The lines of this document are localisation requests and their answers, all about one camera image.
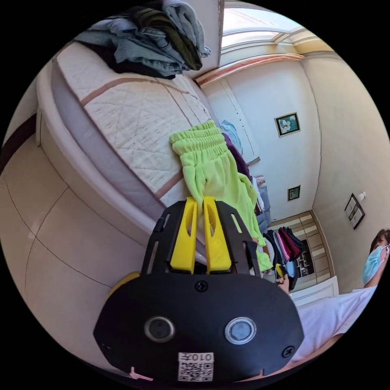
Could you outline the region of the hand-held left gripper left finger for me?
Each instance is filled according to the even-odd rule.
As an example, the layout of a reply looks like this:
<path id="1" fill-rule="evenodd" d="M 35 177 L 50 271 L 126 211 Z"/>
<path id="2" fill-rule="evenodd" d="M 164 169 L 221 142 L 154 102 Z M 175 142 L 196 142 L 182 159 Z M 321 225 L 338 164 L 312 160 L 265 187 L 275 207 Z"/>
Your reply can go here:
<path id="1" fill-rule="evenodd" d="M 188 197 L 180 218 L 170 267 L 174 272 L 193 273 L 197 239 L 197 202 Z"/>

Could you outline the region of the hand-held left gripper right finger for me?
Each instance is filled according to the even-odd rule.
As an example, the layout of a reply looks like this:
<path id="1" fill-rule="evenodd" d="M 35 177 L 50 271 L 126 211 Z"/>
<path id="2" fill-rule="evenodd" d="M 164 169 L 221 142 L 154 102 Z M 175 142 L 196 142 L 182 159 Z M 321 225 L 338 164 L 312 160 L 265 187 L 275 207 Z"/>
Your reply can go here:
<path id="1" fill-rule="evenodd" d="M 215 198 L 204 197 L 203 212 L 207 272 L 229 273 L 232 262 Z"/>

